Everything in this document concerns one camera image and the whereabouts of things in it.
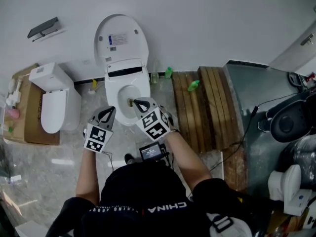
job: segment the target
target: person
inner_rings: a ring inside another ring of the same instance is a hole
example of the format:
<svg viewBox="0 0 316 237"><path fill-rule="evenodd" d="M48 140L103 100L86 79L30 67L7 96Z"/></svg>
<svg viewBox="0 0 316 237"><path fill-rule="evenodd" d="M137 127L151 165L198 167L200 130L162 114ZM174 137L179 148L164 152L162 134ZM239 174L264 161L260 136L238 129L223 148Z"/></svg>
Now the person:
<svg viewBox="0 0 316 237"><path fill-rule="evenodd" d="M65 201L46 237L210 236L207 214L247 222L242 203L210 171L179 132L165 136L193 201L178 175L164 161L127 164L106 180L99 196L95 153L84 149L76 197ZM131 162L126 155L125 161Z"/></svg>

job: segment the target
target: small bottle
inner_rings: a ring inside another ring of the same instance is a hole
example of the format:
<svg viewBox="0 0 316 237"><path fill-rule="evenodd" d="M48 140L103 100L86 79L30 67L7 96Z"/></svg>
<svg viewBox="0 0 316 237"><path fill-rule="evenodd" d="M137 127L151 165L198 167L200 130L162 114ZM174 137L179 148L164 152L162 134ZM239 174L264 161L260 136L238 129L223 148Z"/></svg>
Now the small bottle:
<svg viewBox="0 0 316 237"><path fill-rule="evenodd" d="M16 109L15 106L12 106L12 108L6 108L6 112L14 119L18 119L20 117L20 111Z"/></svg>
<svg viewBox="0 0 316 237"><path fill-rule="evenodd" d="M193 81L190 84L188 91L194 91L198 87L198 83L199 83L199 80Z"/></svg>
<svg viewBox="0 0 316 237"><path fill-rule="evenodd" d="M166 79L170 79L171 78L171 76L172 76L172 68L170 68L170 67L168 67L167 68L167 70L166 70L166 72L164 72L164 77L166 78Z"/></svg>
<svg viewBox="0 0 316 237"><path fill-rule="evenodd" d="M0 128L1 128L3 131L12 132L12 127L11 127L11 126L7 126L7 125L5 125L5 124L0 124Z"/></svg>
<svg viewBox="0 0 316 237"><path fill-rule="evenodd" d="M90 95L94 95L96 93L97 90L97 81L95 79L92 79L92 87L90 88L90 90L88 91L88 93Z"/></svg>
<svg viewBox="0 0 316 237"><path fill-rule="evenodd" d="M158 83L158 81L159 81L159 74L157 72L158 68L159 68L159 61L155 60L154 61L154 70L150 74L150 81L153 84Z"/></svg>

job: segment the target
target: person's arm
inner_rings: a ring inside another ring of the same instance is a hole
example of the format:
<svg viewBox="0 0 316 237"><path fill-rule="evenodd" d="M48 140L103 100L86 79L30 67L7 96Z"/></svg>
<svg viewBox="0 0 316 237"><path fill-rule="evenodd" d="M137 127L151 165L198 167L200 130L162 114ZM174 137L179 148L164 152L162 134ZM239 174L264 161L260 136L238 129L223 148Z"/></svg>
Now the person's arm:
<svg viewBox="0 0 316 237"><path fill-rule="evenodd" d="M99 183L95 162L95 152L83 149L82 162L77 180L76 197L99 204Z"/></svg>
<svg viewBox="0 0 316 237"><path fill-rule="evenodd" d="M191 191L201 181L211 178L211 173L205 164L190 148L180 133L171 132L165 138L170 144L184 180L189 185Z"/></svg>

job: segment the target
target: black device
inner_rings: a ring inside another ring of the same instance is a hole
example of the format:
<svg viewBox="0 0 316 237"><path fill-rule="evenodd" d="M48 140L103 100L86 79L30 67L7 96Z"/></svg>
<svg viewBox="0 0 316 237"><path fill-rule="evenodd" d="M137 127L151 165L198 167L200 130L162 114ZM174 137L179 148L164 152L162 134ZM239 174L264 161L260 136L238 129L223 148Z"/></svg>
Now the black device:
<svg viewBox="0 0 316 237"><path fill-rule="evenodd" d="M171 167L169 162L169 152L167 152L166 146L164 143L159 144L159 142L154 142L147 146L144 146L139 149L140 155L143 161L150 161L150 160L161 160L162 158L166 157L166 160Z"/></svg>

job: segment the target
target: small display screen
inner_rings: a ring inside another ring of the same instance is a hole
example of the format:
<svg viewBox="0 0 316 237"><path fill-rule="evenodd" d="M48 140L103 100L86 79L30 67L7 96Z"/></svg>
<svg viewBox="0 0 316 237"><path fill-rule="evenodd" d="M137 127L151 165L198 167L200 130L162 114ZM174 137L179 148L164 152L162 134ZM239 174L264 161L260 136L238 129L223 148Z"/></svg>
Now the small display screen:
<svg viewBox="0 0 316 237"><path fill-rule="evenodd" d="M162 155L159 144L141 148L140 153L142 154L143 160L157 158L158 156Z"/></svg>

